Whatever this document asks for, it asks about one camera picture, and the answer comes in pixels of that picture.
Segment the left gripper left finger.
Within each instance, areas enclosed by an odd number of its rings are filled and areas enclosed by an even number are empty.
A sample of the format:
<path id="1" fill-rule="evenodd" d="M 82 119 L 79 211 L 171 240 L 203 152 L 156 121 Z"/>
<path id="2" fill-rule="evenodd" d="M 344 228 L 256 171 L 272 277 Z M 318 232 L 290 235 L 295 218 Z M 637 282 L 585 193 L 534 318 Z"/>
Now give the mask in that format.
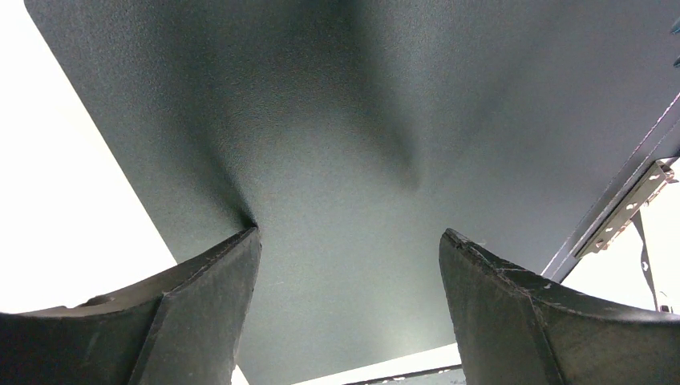
<path id="1" fill-rule="evenodd" d="M 68 308 L 1 316 L 4 384 L 229 384 L 261 259 L 257 228 Z"/>

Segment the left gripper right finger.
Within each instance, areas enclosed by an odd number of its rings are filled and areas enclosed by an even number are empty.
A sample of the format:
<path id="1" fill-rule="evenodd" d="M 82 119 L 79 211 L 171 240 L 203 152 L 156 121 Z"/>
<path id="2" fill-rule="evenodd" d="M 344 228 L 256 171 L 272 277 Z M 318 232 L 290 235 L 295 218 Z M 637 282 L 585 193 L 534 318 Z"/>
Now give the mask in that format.
<path id="1" fill-rule="evenodd" d="M 439 266 L 470 384 L 676 384 L 679 317 L 596 298 L 448 229 Z"/>

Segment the teal folder black inside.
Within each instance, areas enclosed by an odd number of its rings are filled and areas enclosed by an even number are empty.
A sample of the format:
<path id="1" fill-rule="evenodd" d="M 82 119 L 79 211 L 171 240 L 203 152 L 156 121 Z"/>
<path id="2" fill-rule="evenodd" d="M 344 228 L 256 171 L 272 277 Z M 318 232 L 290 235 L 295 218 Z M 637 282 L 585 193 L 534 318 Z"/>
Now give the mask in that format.
<path id="1" fill-rule="evenodd" d="M 453 343 L 446 229 L 562 279 L 679 147 L 676 1 L 26 9 L 175 259 L 259 228 L 252 384 Z"/>

